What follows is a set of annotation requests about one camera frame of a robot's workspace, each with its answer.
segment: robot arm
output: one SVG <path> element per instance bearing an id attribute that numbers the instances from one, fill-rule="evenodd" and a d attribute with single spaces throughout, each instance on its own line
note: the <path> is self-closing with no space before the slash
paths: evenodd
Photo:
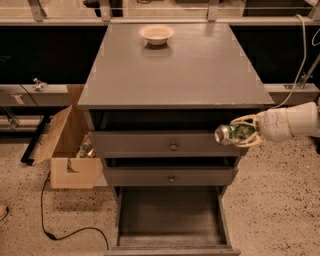
<path id="1" fill-rule="evenodd" d="M 320 112 L 314 102 L 243 116 L 231 121 L 229 126 L 219 126 L 215 132 L 218 143 L 238 147 L 251 147 L 264 141 L 281 142 L 295 136 L 320 137 Z"/>

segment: cardboard box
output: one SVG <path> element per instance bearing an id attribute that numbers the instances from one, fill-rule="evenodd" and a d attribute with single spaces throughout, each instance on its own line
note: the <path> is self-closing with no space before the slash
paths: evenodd
<path id="1" fill-rule="evenodd" d="M 54 116 L 47 138 L 33 162 L 36 165 L 50 159 L 52 188 L 89 189 L 95 186 L 102 175 L 101 159 L 75 158 L 84 138 L 85 133 L 73 106 Z"/>

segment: speckled floor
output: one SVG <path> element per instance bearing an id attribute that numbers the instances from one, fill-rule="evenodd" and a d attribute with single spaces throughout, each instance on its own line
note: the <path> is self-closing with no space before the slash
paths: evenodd
<path id="1" fill-rule="evenodd" d="M 41 229 L 40 193 L 49 163 L 25 166 L 26 144 L 0 144 L 0 255 L 103 255 L 103 237 L 86 230 L 51 241 Z M 224 198 L 234 248 L 242 256 L 319 256 L 320 156 L 309 138 L 251 148 Z M 112 244 L 116 207 L 108 188 L 44 193 L 44 223 L 57 237 L 92 226 Z"/>

